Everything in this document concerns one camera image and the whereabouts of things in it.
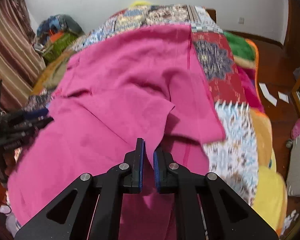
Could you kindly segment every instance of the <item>blue gripper pad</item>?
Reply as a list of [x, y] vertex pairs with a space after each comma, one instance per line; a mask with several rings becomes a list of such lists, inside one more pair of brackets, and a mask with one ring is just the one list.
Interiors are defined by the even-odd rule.
[[145, 141], [142, 140], [142, 147], [141, 147], [141, 153], [140, 153], [140, 165], [139, 165], [139, 190], [142, 191], [142, 180], [143, 180], [143, 160], [145, 155]]
[[159, 172], [159, 165], [158, 165], [158, 156], [156, 151], [154, 151], [153, 154], [153, 167], [154, 167], [155, 187], [157, 188], [157, 192], [160, 192], [160, 172]]
[[42, 108], [35, 111], [25, 112], [23, 114], [23, 117], [25, 120], [32, 120], [35, 118], [38, 118], [40, 116], [46, 116], [49, 113], [49, 110], [47, 108]]

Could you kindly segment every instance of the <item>blue patterned fabric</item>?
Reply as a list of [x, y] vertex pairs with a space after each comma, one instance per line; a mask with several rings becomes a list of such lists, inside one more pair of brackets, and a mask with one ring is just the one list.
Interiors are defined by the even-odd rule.
[[216, 103], [215, 110], [226, 132], [226, 140], [204, 144], [209, 172], [218, 174], [249, 205], [258, 185], [257, 139], [249, 106]]
[[219, 48], [218, 44], [197, 41], [194, 42], [194, 47], [208, 81], [213, 78], [224, 80], [226, 73], [232, 73], [231, 66], [234, 62], [228, 57], [228, 52]]
[[123, 14], [123, 16], [137, 16], [137, 15], [142, 15], [144, 13], [144, 10], [140, 10], [139, 8], [136, 9], [131, 9], [131, 10], [126, 10]]
[[104, 41], [105, 39], [111, 37], [114, 34], [114, 25], [116, 17], [107, 20], [100, 28], [93, 30], [91, 34], [80, 44], [77, 44], [73, 49], [75, 51], [83, 50], [90, 45], [93, 45], [99, 41]]

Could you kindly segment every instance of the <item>red patterned fabric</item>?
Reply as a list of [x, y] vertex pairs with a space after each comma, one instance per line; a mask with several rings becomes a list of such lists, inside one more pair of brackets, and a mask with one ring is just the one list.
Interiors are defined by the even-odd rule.
[[209, 81], [209, 89], [214, 102], [230, 101], [238, 103], [246, 102], [246, 97], [238, 75], [238, 69], [234, 63], [233, 54], [224, 35], [212, 32], [197, 32], [192, 33], [192, 41], [207, 41], [217, 44], [218, 48], [224, 49], [227, 52], [227, 57], [232, 60], [231, 72], [225, 74], [225, 78], [213, 78]]

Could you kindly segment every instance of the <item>striped curtain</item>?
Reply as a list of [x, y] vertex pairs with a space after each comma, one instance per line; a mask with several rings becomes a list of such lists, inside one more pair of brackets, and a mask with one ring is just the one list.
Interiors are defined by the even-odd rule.
[[23, 107], [41, 72], [43, 59], [34, 51], [29, 13], [24, 0], [0, 0], [1, 108]]

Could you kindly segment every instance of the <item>wooden door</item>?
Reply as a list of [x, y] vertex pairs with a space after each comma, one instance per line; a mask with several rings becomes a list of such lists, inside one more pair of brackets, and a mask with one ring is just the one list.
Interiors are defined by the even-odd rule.
[[297, 0], [289, 0], [289, 18], [284, 50], [300, 66], [300, 6]]

